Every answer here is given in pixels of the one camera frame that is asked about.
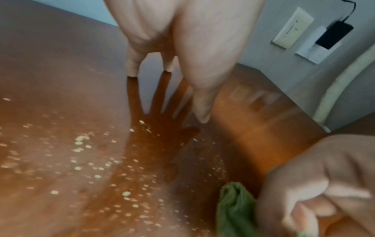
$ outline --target green cloth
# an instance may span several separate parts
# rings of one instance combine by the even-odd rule
[[[257,237],[255,198],[240,183],[230,183],[220,191],[216,210],[218,237]],[[298,237],[308,237],[301,233]]]

